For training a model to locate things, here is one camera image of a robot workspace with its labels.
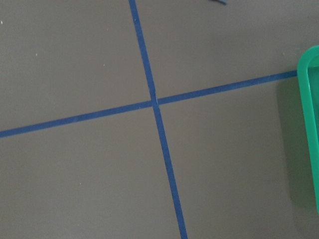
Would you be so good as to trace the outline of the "green plastic tray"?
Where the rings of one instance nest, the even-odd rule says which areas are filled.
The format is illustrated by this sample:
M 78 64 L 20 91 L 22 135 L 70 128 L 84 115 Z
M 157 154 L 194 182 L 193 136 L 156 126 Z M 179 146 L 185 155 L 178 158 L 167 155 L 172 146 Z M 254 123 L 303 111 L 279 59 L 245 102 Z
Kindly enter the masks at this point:
M 300 58 L 297 76 L 308 140 L 316 205 L 319 204 L 319 47 Z

